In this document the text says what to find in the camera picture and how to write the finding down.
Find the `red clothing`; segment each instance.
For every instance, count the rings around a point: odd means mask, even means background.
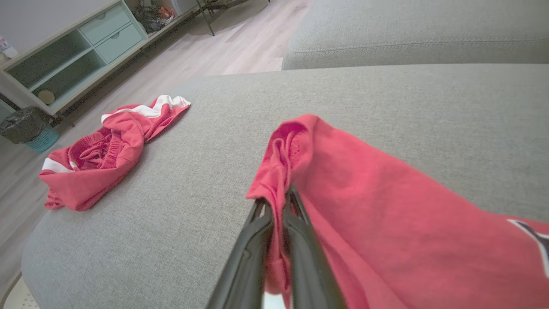
[[[266,289],[287,307],[290,183],[350,309],[549,307],[549,224],[482,211],[314,115],[272,134],[247,194],[273,207]]]
[[[160,96],[149,107],[131,104],[103,115],[101,129],[45,160],[39,175],[49,186],[44,206],[88,210],[139,161],[143,144],[189,105],[182,97]]]

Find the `white wall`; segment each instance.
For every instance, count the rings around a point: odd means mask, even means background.
[[[113,0],[0,0],[0,36],[25,52]]]

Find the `gray fabric upholstery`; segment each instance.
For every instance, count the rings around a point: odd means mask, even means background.
[[[316,113],[488,211],[549,221],[549,65],[402,65],[216,76],[87,212],[50,211],[23,277],[42,309],[203,308],[271,132]]]
[[[548,63],[547,0],[315,0],[283,69]]]

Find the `seam on cushion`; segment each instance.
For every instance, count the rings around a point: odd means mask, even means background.
[[[315,55],[315,54],[333,54],[333,53],[346,53],[346,52],[356,52],[356,51],[373,51],[377,49],[394,49],[394,48],[404,48],[404,47],[423,47],[423,46],[457,46],[457,45],[479,45],[479,46],[488,46],[488,45],[533,45],[541,44],[546,42],[499,42],[499,43],[439,43],[439,44],[416,44],[416,45],[401,45],[401,46],[385,46],[385,47],[370,47],[370,48],[354,48],[354,49],[335,49],[329,52],[300,52],[288,50],[290,53],[301,54],[301,55]]]
[[[434,46],[434,45],[428,45],[426,43],[434,43],[436,45],[445,45],[445,44],[538,44],[542,42],[549,41],[549,37],[541,37],[541,38],[535,38],[531,40],[513,40],[513,39],[500,39],[500,40],[488,40],[488,39],[481,39],[481,40],[432,40],[432,41],[407,41],[407,42],[395,42],[395,43],[375,43],[375,44],[365,44],[365,45],[353,45],[353,46],[345,46],[345,47],[333,47],[333,48],[321,48],[321,49],[306,49],[306,50],[292,50],[288,49],[291,52],[294,53],[310,53],[310,52],[325,52],[325,51],[338,51],[338,50],[345,50],[349,48],[371,48],[371,47],[391,47],[391,46],[419,46],[425,44],[425,46]]]

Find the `shelf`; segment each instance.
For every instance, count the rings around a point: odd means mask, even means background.
[[[8,70],[8,73],[23,86],[32,89],[36,85],[40,85],[41,81],[47,80],[46,77],[51,78],[55,75],[52,73],[59,71],[59,68],[66,67],[76,61],[82,53],[85,54],[90,48],[91,46],[80,33],[73,30],[23,62],[13,66]]]
[[[105,66],[99,54],[91,48],[72,63],[56,70],[56,74],[52,74],[51,78],[38,85],[32,93],[35,96],[42,90],[53,93],[55,101],[48,109],[58,111],[74,97],[74,94],[80,93],[84,85],[100,74]]]
[[[60,67],[56,68],[52,72],[50,72],[48,75],[42,77],[39,81],[37,81],[34,85],[29,87],[29,91],[35,91],[38,87],[40,87],[42,84],[44,84],[46,81],[50,80],[55,74],[61,72],[66,67],[70,66],[72,63],[77,61],[78,59],[82,58],[85,54],[89,53],[93,47],[90,47],[78,54],[76,54],[74,57],[70,58],[67,62],[63,63]]]
[[[105,68],[98,68],[91,73],[84,79],[80,80],[76,85],[74,85],[71,90],[65,92],[60,97],[58,97],[52,104],[48,105],[48,108],[52,111],[52,113],[58,112],[60,109],[62,109],[71,99],[78,95],[80,93],[80,88],[87,84],[88,82],[94,80],[98,75],[101,75]]]

